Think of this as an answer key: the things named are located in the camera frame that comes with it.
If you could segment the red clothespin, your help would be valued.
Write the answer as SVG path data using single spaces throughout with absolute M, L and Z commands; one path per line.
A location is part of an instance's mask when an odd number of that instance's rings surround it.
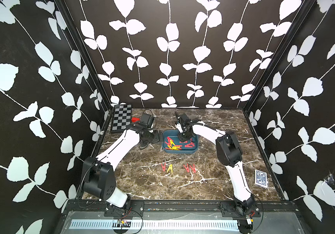
M 193 171 L 193 173 L 196 173 L 196 167 L 195 164 L 190 165 L 190 169 Z
M 161 163 L 161 167 L 162 167 L 163 172 L 165 172 L 166 171 L 166 163 Z
M 193 147 L 195 147 L 195 142 L 192 141 L 185 145 L 185 148 L 193 148 Z
M 188 164 L 186 164 L 186 165 L 183 165 L 183 167 L 184 167 L 184 169 L 185 169 L 187 172 L 190 172 L 190 167 L 189 167 L 189 165 L 188 165 Z

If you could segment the teal plastic storage box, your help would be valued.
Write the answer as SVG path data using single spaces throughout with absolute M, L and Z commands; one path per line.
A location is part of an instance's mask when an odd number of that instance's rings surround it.
M 184 141 L 181 142 L 178 138 L 178 130 L 166 130 L 163 132 L 163 140 L 162 140 L 162 149 L 169 154 L 193 154 L 198 150 L 198 146 L 199 146 L 199 140 L 197 136 L 192 137 L 191 139 L 189 139 L 188 141 Z M 181 145 L 182 146 L 182 150 L 167 150 L 166 147 L 166 143 L 165 141 L 167 141 L 167 137 L 170 137 L 171 139 L 173 139 L 174 143 L 176 145 Z M 195 142 L 195 147 L 193 148 L 185 148 L 185 145 L 190 143 L 190 142 Z

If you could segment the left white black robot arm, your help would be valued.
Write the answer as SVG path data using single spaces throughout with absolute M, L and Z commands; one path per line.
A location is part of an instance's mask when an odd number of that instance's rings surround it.
M 115 170 L 135 145 L 145 147 L 155 144 L 160 142 L 161 137 L 161 131 L 148 130 L 140 122 L 130 124 L 103 153 L 84 161 L 79 191 L 118 208 L 129 209 L 130 196 L 117 187 Z

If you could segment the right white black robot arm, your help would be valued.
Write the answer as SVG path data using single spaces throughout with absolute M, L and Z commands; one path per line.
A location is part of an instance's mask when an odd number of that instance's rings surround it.
M 245 215 L 255 204 L 243 170 L 243 151 L 234 132 L 214 129 L 202 121 L 182 123 L 177 121 L 175 127 L 178 137 L 183 141 L 194 135 L 199 135 L 216 145 L 217 158 L 227 169 L 234 191 L 235 209 L 240 215 Z

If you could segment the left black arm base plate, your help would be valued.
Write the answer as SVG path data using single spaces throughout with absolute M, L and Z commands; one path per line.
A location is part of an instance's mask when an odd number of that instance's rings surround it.
M 126 208 L 119 208 L 109 202 L 106 202 L 105 205 L 105 217 L 131 218 L 143 216 L 145 203 L 141 200 L 131 200 Z

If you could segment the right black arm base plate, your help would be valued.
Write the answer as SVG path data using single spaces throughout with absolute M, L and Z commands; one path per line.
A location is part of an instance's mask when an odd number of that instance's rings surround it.
M 219 210 L 223 217 L 231 217 L 233 219 L 246 219 L 262 216 L 262 209 L 259 208 L 256 203 L 249 208 L 244 208 L 234 201 L 222 201 L 220 202 Z

